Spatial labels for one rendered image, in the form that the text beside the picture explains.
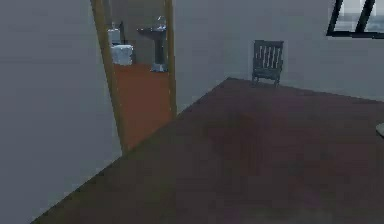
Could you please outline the black framed window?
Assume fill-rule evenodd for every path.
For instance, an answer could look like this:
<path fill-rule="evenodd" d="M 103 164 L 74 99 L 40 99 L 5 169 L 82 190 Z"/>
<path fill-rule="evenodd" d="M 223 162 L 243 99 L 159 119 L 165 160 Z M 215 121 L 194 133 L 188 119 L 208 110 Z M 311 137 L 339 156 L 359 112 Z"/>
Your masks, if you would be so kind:
<path fill-rule="evenodd" d="M 384 39 L 384 0 L 335 0 L 326 35 Z"/>

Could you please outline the dark grey slatted chair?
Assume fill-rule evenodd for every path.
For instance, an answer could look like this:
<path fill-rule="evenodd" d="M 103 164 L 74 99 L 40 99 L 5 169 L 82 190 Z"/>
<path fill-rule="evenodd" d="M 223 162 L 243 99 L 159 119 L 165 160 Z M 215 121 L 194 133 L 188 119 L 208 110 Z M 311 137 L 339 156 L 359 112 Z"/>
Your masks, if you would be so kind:
<path fill-rule="evenodd" d="M 274 81 L 277 87 L 280 83 L 283 69 L 283 41 L 255 40 L 253 43 L 252 82 L 259 79 Z"/>

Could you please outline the yellow wooden door frame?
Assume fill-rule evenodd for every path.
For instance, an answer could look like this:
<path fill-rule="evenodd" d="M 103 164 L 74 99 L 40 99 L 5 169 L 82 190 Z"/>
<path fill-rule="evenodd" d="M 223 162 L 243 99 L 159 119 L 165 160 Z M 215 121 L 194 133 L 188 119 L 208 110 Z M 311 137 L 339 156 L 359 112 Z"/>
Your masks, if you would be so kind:
<path fill-rule="evenodd" d="M 173 71 L 150 72 L 150 66 L 112 62 L 102 0 L 90 0 L 108 93 L 121 150 L 127 154 L 160 127 L 176 117 L 176 85 Z"/>

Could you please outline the white toilet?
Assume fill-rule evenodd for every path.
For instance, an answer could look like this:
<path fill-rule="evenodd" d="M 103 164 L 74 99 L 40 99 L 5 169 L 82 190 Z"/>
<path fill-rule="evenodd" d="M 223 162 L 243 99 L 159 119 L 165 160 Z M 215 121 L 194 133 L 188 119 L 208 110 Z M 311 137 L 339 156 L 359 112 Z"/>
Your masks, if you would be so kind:
<path fill-rule="evenodd" d="M 113 63 L 124 66 L 131 65 L 134 48 L 132 45 L 122 43 L 120 30 L 117 28 L 109 29 L 108 40 Z"/>

